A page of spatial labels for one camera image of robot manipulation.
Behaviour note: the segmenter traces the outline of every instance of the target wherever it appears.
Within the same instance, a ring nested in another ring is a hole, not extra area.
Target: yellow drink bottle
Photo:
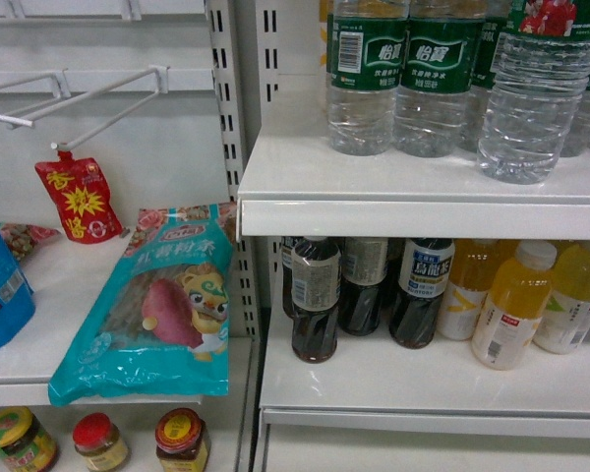
[[[533,341],[556,354],[573,352],[590,329],[590,241],[566,249],[553,270],[553,292]]]
[[[486,366],[507,370],[522,359],[549,301],[556,254],[547,241],[521,241],[497,271],[471,343]]]

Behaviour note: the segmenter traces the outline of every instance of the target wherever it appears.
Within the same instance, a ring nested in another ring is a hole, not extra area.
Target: yellow jar lid
[[[32,424],[32,413],[26,406],[14,406],[0,411],[0,447],[21,438]]]

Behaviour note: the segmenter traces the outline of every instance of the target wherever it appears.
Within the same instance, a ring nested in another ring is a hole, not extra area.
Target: orange juice bottle
[[[452,269],[437,318],[448,339],[469,339],[500,265],[496,239],[457,239]]]
[[[471,343],[486,366],[507,370],[522,359],[549,301],[556,254],[547,241],[521,241],[497,271]]]
[[[590,329],[590,241],[566,249],[555,265],[553,292],[533,341],[556,354],[573,352]]]

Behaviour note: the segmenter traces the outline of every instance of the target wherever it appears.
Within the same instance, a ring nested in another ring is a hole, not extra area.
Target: cartoon character on bag
[[[183,344],[200,361],[227,347],[229,300],[224,279],[211,264],[192,265],[175,277],[159,279],[143,302],[143,328],[171,344]]]

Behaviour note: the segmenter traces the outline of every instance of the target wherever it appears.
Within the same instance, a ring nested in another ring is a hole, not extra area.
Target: jar label
[[[407,240],[398,278],[400,288],[418,298],[439,297],[445,291],[453,255],[453,244],[433,250]]]
[[[84,456],[84,459],[89,470],[102,472],[118,467],[127,458],[127,454],[129,454],[129,448],[120,438],[116,444],[100,455]]]
[[[541,318],[528,320],[510,315],[488,296],[472,337],[472,350],[495,369],[515,367],[531,343],[540,321]]]
[[[448,282],[437,318],[438,331],[450,339],[469,339],[487,295],[487,290],[467,290]]]
[[[574,351],[581,344],[588,329],[590,302],[575,300],[554,291],[534,339],[542,347],[564,354]]]
[[[397,87],[405,19],[334,17],[332,86],[352,90]]]
[[[492,89],[502,55],[504,36],[501,31],[506,18],[489,17],[483,23],[476,62],[472,71],[472,85]]]
[[[411,19],[401,84],[432,93],[470,90],[482,24],[473,20]]]
[[[332,308],[341,289],[340,253],[324,261],[309,261],[295,253],[292,259],[293,303],[309,312]]]
[[[386,238],[345,238],[343,277],[357,285],[377,285],[386,276]]]
[[[513,0],[507,32],[564,41],[590,39],[590,0]]]

